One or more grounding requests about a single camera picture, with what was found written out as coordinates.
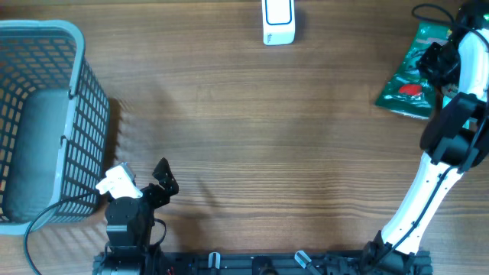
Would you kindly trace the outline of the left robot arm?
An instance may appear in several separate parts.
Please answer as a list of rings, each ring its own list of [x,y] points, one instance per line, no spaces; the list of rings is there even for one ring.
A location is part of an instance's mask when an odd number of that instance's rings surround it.
[[[112,200],[105,210],[108,242],[104,251],[94,257],[94,275],[175,273],[160,247],[164,237],[152,244],[151,232],[155,224],[166,224],[154,212],[170,202],[179,186],[166,158],[158,162],[152,176],[157,183],[139,189],[135,174],[124,162],[107,170],[96,185],[101,194],[108,193]]]

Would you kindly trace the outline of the green 3M gloves package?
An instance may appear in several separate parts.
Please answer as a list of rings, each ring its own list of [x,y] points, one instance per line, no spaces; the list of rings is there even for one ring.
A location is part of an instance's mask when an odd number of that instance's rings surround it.
[[[421,22],[402,63],[374,104],[411,118],[429,118],[435,107],[436,91],[427,79],[421,77],[416,62],[432,43],[445,44],[449,33],[450,30],[442,25]]]

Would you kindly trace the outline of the light blue tissue pack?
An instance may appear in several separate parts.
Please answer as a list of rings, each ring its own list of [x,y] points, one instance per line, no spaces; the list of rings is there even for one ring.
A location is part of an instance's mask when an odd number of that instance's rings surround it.
[[[440,117],[450,129],[466,129],[471,127],[472,113],[477,107],[478,99],[475,95],[458,93],[452,99],[443,99]]]

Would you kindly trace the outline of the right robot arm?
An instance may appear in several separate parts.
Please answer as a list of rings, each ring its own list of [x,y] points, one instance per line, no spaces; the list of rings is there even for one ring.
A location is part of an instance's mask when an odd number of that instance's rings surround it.
[[[432,43],[417,67],[429,83],[455,84],[458,91],[426,126],[416,177],[393,218],[366,245],[359,274],[418,274],[419,243],[436,209],[488,154],[488,3],[467,1],[446,24],[447,43]]]

